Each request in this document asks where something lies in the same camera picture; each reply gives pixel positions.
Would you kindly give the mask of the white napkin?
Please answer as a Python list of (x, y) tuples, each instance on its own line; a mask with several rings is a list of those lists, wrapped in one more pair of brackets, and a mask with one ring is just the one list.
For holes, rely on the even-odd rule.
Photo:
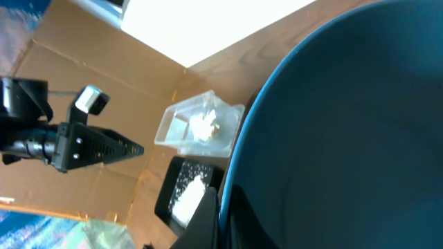
[(220, 130), (220, 126), (216, 123), (216, 112), (211, 110), (208, 113), (198, 113), (190, 119), (190, 129), (194, 140), (207, 142), (212, 140)]

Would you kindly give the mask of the dark blue plate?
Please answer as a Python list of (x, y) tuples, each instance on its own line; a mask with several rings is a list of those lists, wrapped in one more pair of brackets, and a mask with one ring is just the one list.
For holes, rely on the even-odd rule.
[(442, 249), (442, 2), (380, 1), (302, 40), (242, 127), (231, 191), (278, 248)]

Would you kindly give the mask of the pile of white rice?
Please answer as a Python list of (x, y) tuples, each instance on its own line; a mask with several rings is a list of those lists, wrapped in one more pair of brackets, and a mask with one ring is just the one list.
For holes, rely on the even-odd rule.
[(183, 162), (176, 180), (168, 211), (172, 219), (186, 228), (209, 187), (211, 168), (201, 163)]

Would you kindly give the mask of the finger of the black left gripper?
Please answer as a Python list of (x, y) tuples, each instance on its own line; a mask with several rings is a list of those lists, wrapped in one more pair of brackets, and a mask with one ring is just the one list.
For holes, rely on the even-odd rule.
[(110, 129), (87, 127), (81, 139), (82, 165), (116, 163), (144, 154), (143, 146)]

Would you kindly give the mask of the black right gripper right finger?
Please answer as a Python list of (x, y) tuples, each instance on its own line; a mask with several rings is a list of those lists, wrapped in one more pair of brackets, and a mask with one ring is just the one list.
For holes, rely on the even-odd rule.
[(243, 187), (234, 185), (230, 196), (228, 235), (230, 248), (277, 249), (278, 246), (260, 223), (257, 211), (268, 208), (267, 196), (247, 196)]

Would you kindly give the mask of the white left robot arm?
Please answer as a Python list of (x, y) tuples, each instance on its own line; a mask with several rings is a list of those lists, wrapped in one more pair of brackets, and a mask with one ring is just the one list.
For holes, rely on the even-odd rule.
[(142, 156), (143, 146), (101, 127), (87, 124), (104, 109), (109, 95), (94, 85), (75, 94), (66, 122), (51, 124), (48, 83), (1, 78), (1, 161), (40, 160), (66, 173), (98, 163), (110, 164)]

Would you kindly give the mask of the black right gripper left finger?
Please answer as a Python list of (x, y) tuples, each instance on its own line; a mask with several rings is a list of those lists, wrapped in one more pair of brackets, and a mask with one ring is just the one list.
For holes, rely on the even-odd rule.
[(184, 233), (170, 249), (217, 249), (219, 238), (219, 200), (217, 190), (209, 187)]

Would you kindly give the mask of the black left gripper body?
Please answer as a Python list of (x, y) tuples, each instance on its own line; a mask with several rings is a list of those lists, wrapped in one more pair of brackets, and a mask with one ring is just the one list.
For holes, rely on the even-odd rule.
[(51, 165), (62, 173), (73, 169), (88, 167), (86, 142), (88, 127), (79, 122), (63, 122), (58, 125), (55, 151)]

